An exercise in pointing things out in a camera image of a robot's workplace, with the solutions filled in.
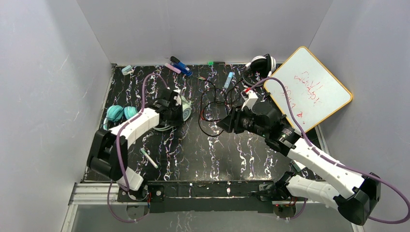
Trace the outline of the mint green gaming headphones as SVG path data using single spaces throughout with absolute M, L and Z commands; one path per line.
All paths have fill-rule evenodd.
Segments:
M 186 122 L 191 116 L 191 112 L 192 112 L 191 101 L 188 101 L 184 96 L 180 96 L 180 97 L 182 101 L 182 120 L 183 122 Z M 168 131 L 168 130 L 171 130 L 172 128 L 180 126 L 181 124 L 182 123 L 179 123 L 176 126 L 172 126 L 172 125 L 166 124 L 165 122 L 162 122 L 156 127 L 154 127 L 153 129 L 156 131 Z

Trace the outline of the teal cat ear headphones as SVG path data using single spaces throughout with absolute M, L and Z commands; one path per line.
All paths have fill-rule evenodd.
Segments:
M 107 131 L 109 122 L 118 122 L 123 117 L 128 120 L 136 114 L 137 110 L 133 106 L 122 107 L 120 105 L 112 105 L 108 107 L 106 111 L 106 116 L 104 118 L 102 128 Z

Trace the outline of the black and white headphones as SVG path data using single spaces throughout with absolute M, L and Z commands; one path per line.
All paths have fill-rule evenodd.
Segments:
M 209 81 L 208 79 L 200 78 L 201 80 L 205 82 L 209 82 L 212 85 L 212 88 L 208 88 L 204 90 L 204 92 L 201 95 L 200 99 L 200 113 L 198 117 L 198 125 L 202 133 L 209 137 L 218 137 L 222 134 L 222 132 L 219 132 L 218 134 L 209 134 L 205 132 L 202 129 L 201 126 L 201 121 L 206 121 L 206 122 L 220 122 L 221 120 L 225 119 L 223 118 L 217 118 L 217 119 L 207 119 L 205 118 L 205 110 L 207 107 L 209 107 L 212 104 L 217 104 L 217 105 L 224 105 L 225 108 L 231 109 L 234 104 L 239 101 L 239 98 L 234 99 L 233 98 L 233 92 L 234 90 L 238 89 L 239 84 L 243 84 L 244 86 L 253 86 L 256 84 L 256 80 L 252 79 L 255 74 L 257 74 L 260 78 L 262 77 L 268 77 L 271 75 L 275 70 L 277 69 L 277 63 L 275 58 L 273 58 L 271 55 L 266 54 L 264 56 L 256 56 L 254 57 L 251 62 L 247 63 L 241 73 L 240 79 L 236 80 L 235 85 L 231 89 L 228 89 L 226 87 L 226 91 L 223 91 L 222 89 L 219 89 L 215 87 L 214 83 Z M 207 91 L 213 90 L 214 91 L 214 100 L 207 103 L 206 105 L 203 104 L 203 98 L 204 95 Z

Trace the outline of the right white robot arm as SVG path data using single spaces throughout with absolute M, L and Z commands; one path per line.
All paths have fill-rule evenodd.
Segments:
M 323 181 L 285 172 L 274 184 L 261 185 L 250 195 L 261 201 L 307 198 L 336 209 L 353 224 L 364 225 L 380 200 L 380 182 L 338 167 L 336 160 L 316 146 L 309 146 L 301 132 L 284 123 L 284 117 L 267 103 L 258 102 L 251 108 L 232 109 L 217 126 L 228 133 L 248 131 L 263 137 L 270 149 L 303 164 Z

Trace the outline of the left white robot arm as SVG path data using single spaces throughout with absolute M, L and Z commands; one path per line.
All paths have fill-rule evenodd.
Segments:
M 128 167 L 129 148 L 143 134 L 160 124 L 179 126 L 184 123 L 185 102 L 179 89 L 165 89 L 152 103 L 119 126 L 97 130 L 87 167 L 116 182 L 126 191 L 137 191 L 144 179 Z

